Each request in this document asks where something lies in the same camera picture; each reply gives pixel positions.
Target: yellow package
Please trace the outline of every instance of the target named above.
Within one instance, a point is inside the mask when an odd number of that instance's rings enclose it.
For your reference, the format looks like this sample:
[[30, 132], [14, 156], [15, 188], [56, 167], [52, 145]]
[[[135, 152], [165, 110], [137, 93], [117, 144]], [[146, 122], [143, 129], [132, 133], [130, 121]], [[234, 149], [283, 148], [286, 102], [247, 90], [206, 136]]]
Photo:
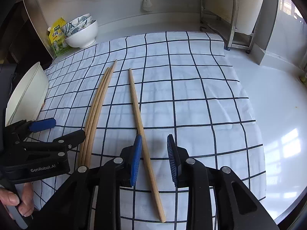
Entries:
[[48, 31], [50, 31], [50, 42], [53, 46], [56, 56], [60, 56], [61, 54], [72, 48], [66, 43], [65, 35], [61, 30], [61, 27], [65, 24], [66, 21], [63, 18], [59, 18], [52, 24], [51, 28], [48, 28]]

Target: stacked bowls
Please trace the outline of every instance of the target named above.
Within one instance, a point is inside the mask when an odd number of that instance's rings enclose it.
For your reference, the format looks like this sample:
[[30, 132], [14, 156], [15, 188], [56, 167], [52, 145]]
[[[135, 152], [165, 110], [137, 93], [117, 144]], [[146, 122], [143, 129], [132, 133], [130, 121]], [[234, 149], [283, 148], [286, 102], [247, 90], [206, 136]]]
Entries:
[[98, 23], [90, 14], [73, 19], [63, 27], [65, 41], [71, 47], [85, 48], [95, 41], [98, 34]]

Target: checkered tablecloth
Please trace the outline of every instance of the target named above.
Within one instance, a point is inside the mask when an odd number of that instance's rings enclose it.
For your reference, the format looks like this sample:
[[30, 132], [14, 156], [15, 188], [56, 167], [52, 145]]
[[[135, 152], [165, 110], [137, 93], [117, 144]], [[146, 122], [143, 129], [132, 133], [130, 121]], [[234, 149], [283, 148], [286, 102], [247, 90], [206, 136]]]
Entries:
[[[208, 167], [229, 166], [259, 199], [265, 197], [266, 174], [261, 134], [247, 94], [224, 56], [216, 34], [159, 32], [135, 35], [81, 50], [46, 70], [49, 89], [39, 119], [54, 117], [56, 126], [35, 133], [28, 141], [50, 142], [85, 126], [100, 79], [117, 59], [100, 113], [91, 166], [103, 165], [133, 144], [135, 117], [128, 69], [132, 68], [151, 163], [166, 214], [159, 223], [140, 162], [133, 188], [122, 188], [123, 230], [185, 229], [188, 190], [174, 187], [166, 139]], [[78, 150], [69, 151], [72, 173]], [[34, 182], [40, 209], [69, 174]], [[212, 221], [216, 228], [214, 192]]]

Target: white bowl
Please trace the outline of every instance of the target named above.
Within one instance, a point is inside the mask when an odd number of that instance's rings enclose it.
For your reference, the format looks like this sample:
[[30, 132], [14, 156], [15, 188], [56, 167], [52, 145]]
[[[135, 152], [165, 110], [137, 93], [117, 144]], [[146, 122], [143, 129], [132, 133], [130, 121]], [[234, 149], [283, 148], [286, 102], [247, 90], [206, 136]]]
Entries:
[[79, 16], [76, 19], [73, 19], [69, 23], [65, 24], [63, 27], [61, 27], [63, 34], [67, 35], [70, 32], [70, 30], [73, 30], [76, 26], [78, 26], [79, 23], [86, 20], [90, 16], [91, 16], [90, 14], [85, 14], [85, 15]]
[[22, 77], [7, 104], [6, 125], [20, 120], [36, 120], [44, 103], [49, 82], [37, 62]]
[[71, 47], [85, 48], [95, 41], [98, 34], [98, 23], [96, 20], [86, 28], [74, 33], [65, 39], [66, 43]]
[[85, 19], [84, 21], [80, 22], [77, 26], [75, 26], [74, 28], [72, 28], [67, 34], [66, 37], [69, 37], [73, 34], [75, 34], [76, 32], [79, 32], [80, 30], [88, 27], [89, 25], [91, 25], [93, 23], [93, 19], [92, 16], [90, 16], [89, 18]]

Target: wooden chopstick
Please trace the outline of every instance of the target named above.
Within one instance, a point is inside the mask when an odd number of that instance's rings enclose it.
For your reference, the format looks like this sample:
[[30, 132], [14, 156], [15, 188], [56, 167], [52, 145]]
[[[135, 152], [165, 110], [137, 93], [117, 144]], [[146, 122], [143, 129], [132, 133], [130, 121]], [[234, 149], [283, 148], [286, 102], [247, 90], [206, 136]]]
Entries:
[[144, 132], [144, 128], [143, 128], [141, 112], [140, 112], [140, 109], [139, 109], [138, 98], [136, 96], [135, 84], [134, 84], [131, 68], [129, 68], [129, 80], [130, 80], [131, 98], [132, 98], [132, 102], [133, 102], [133, 110], [134, 110], [134, 113], [135, 113], [135, 121], [136, 121], [136, 125], [137, 125], [137, 128], [138, 128], [138, 133], [142, 136], [142, 154], [143, 154], [143, 158], [144, 158], [145, 170], [146, 170], [147, 176], [150, 180], [151, 191], [152, 191], [152, 195], [154, 197], [155, 203], [156, 203], [156, 207], [157, 207], [158, 214], [159, 214], [159, 219], [160, 219], [161, 222], [166, 222], [166, 217], [165, 217], [165, 214], [164, 214], [164, 211], [163, 211], [161, 198], [160, 198], [160, 195], [159, 195], [157, 183], [156, 183], [156, 180], [155, 180], [155, 177], [154, 177], [154, 172], [153, 172], [151, 162], [150, 162], [148, 146], [147, 146], [147, 142], [146, 142], [146, 138], [145, 138], [145, 132]]
[[105, 84], [105, 80], [106, 80], [106, 77], [109, 73], [109, 70], [110, 70], [110, 68], [108, 67], [106, 69], [106, 71], [104, 72], [104, 75], [103, 75], [103, 77], [102, 77], [102, 79], [99, 83], [97, 92], [96, 92], [95, 97], [93, 99], [93, 102], [92, 102], [92, 105], [91, 105], [91, 108], [90, 108], [90, 112], [87, 116], [86, 125], [85, 125], [85, 129], [84, 129], [86, 137], [85, 137], [85, 141], [81, 144], [81, 148], [80, 148], [79, 166], [84, 165], [85, 153], [87, 151], [87, 143], [88, 143], [88, 137], [89, 137], [87, 132], [90, 132], [90, 130], [92, 128], [92, 124], [93, 124], [93, 117], [92, 116], [93, 116], [93, 114], [95, 114], [95, 111], [97, 109], [99, 97], [101, 96], [102, 88]]
[[106, 95], [106, 92], [108, 90], [108, 86], [114, 71], [114, 68], [116, 66], [117, 60], [114, 61], [110, 71], [108, 72], [105, 80], [104, 80], [104, 86], [102, 87], [102, 91], [101, 94], [99, 96], [99, 101], [97, 103], [97, 108], [95, 110], [95, 113], [92, 114], [92, 126], [91, 126], [91, 130], [90, 130], [90, 134], [88, 134], [88, 143], [87, 143], [87, 151], [86, 151], [86, 155], [84, 158], [84, 165], [89, 167], [90, 163], [91, 163], [91, 157], [92, 157], [92, 149], [93, 149], [93, 143], [94, 143], [94, 137], [95, 137], [95, 133], [96, 133], [96, 128], [97, 128], [97, 124], [98, 124], [98, 120], [99, 120], [99, 115], [100, 115], [100, 111], [102, 108], [102, 104], [104, 101], [104, 97]]

